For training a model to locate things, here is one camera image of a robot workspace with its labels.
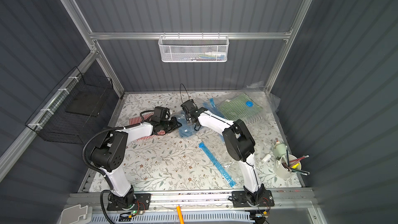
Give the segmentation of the vacuum bag with blue garment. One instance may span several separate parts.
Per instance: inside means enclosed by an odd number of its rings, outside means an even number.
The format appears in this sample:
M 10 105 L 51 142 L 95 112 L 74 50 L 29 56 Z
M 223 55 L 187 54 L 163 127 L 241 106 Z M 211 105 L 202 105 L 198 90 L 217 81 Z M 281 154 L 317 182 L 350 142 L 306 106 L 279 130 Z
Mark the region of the vacuum bag with blue garment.
M 233 121 L 213 114 L 204 107 L 198 108 L 193 99 L 181 104 L 182 112 L 174 117 L 181 124 L 178 133 L 181 138 L 188 138 L 200 131 L 201 127 L 210 128 L 218 134 L 233 125 Z

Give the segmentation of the red white striped tank top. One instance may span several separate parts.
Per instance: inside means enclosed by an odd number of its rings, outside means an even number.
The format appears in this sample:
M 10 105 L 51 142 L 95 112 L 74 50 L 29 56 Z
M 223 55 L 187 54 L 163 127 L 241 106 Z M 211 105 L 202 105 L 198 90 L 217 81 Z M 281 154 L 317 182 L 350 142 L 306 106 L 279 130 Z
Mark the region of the red white striped tank top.
M 144 140 L 157 135 L 166 135 L 165 126 L 154 112 L 147 112 L 139 117 L 130 119 L 131 126 L 125 129 L 127 141 Z

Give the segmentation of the clear blue-zip vacuum bag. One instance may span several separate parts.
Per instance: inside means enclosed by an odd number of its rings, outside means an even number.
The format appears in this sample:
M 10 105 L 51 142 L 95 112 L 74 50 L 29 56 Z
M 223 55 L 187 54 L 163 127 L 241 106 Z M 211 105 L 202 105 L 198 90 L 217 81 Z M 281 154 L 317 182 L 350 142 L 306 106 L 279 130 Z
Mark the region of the clear blue-zip vacuum bag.
M 223 141 L 200 142 L 199 148 L 218 170 L 228 187 L 243 187 L 244 180 L 238 162 L 229 155 Z

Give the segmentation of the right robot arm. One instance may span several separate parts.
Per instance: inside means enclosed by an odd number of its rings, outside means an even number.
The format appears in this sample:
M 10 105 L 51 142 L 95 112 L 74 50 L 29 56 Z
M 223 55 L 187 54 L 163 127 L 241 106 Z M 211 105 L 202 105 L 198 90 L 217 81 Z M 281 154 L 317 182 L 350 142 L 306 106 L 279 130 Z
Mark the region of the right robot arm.
M 264 191 L 255 165 L 255 140 L 246 124 L 238 119 L 227 120 L 213 114 L 204 107 L 197 107 L 192 99 L 181 104 L 186 120 L 199 127 L 207 127 L 221 134 L 228 154 L 236 161 L 244 178 L 244 191 L 248 201 L 255 205 L 255 201 Z

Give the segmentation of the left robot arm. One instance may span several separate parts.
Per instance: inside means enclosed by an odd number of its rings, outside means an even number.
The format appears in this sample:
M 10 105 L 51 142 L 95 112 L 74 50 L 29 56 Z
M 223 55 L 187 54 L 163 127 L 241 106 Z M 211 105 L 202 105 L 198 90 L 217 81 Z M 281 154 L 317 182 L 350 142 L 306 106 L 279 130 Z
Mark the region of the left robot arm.
M 168 108 L 157 106 L 143 111 L 137 123 L 102 130 L 89 139 L 82 151 L 84 163 L 105 178 L 114 196 L 125 198 L 133 193 L 122 165 L 127 143 L 166 135 L 181 126 Z

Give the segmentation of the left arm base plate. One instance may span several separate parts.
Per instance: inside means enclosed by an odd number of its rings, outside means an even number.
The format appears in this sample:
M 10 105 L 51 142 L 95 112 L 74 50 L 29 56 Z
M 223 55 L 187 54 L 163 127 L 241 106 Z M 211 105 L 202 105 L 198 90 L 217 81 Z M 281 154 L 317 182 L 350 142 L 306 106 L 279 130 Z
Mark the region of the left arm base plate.
M 107 211 L 146 211 L 151 202 L 151 194 L 127 194 L 118 197 L 112 193 L 108 196 Z

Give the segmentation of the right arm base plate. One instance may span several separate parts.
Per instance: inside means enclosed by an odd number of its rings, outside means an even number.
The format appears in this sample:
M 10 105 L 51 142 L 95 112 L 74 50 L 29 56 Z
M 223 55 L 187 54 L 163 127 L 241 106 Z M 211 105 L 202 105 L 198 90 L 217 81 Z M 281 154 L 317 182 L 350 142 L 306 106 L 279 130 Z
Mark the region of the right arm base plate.
M 270 208 L 275 206 L 274 198 L 270 190 L 265 190 L 254 195 L 246 191 L 233 191 L 232 195 L 228 197 L 228 200 L 233 203 L 235 208 Z

